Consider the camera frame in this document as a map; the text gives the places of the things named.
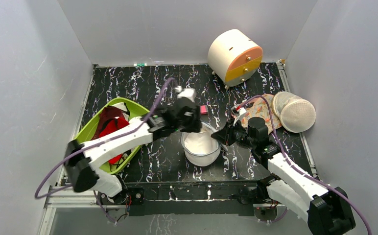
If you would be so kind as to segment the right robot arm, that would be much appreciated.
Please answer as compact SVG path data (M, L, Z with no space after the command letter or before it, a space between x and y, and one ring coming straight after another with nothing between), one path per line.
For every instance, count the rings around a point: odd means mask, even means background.
M257 196L264 203L272 200L284 204L303 219L314 235L343 235L355 228L355 219L345 192L337 187L327 189L307 172L283 156L279 146L270 140L264 119L249 119L246 128L230 119L211 137L224 145L237 143L251 150L253 157L270 176L257 183Z

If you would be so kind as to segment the white bra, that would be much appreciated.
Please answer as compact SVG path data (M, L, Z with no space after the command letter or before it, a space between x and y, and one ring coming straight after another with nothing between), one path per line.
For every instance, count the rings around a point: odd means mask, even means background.
M202 127L199 133L189 133L184 140L184 147L194 155L209 155L218 149L218 143L211 137L213 131Z

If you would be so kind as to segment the white mesh laundry bag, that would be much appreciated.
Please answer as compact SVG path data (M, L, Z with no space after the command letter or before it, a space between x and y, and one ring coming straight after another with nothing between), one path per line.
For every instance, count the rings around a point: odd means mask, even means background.
M211 137L217 130L204 121L201 124L199 133L183 132L180 141L185 157L190 163L196 166L209 166L218 158L221 144Z

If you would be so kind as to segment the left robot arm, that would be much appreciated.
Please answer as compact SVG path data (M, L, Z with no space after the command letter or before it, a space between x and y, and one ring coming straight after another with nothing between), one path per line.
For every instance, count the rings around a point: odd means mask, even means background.
M172 105L156 108L154 112L99 139L84 143L73 140L67 148L72 154L64 163L72 189L77 193L95 190L121 204L128 196L126 186L119 177L100 169L104 163L177 131L198 133L201 127L200 107L194 97L179 95Z

